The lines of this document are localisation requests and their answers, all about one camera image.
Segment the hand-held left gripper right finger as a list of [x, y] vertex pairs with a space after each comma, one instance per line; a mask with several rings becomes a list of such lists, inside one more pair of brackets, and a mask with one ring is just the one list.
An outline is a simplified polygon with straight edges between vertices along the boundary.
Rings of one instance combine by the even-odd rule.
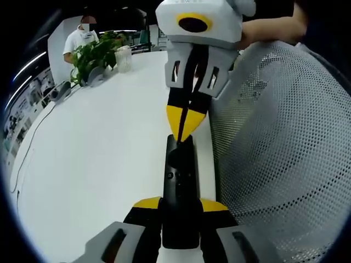
[[274, 262], [275, 247], [250, 227], [238, 225], [229, 209], [200, 199], [200, 249], [204, 262]]

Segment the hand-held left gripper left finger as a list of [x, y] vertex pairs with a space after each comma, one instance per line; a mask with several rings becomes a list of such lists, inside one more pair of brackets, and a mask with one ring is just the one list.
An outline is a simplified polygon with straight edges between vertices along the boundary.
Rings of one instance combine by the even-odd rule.
[[161, 197], [142, 199], [122, 222], [91, 238], [74, 262], [156, 262], [161, 248]]

